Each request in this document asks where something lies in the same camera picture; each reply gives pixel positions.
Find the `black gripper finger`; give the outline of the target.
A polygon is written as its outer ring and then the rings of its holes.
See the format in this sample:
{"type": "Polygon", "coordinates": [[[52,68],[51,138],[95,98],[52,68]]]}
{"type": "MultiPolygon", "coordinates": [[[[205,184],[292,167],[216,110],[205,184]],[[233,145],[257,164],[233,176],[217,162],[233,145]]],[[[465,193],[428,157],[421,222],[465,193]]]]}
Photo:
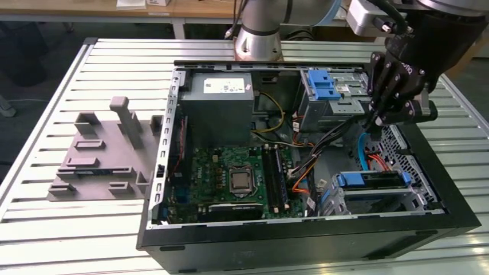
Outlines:
{"type": "Polygon", "coordinates": [[[381,139],[385,126],[405,119],[405,108],[399,98],[401,87],[400,61],[388,52],[373,52],[368,71],[371,103],[363,125],[373,141],[381,139]]]}
{"type": "Polygon", "coordinates": [[[429,93],[423,91],[409,100],[396,100],[389,108],[377,115],[376,125],[416,124],[433,121],[439,117],[435,102],[429,100],[429,93]]]}

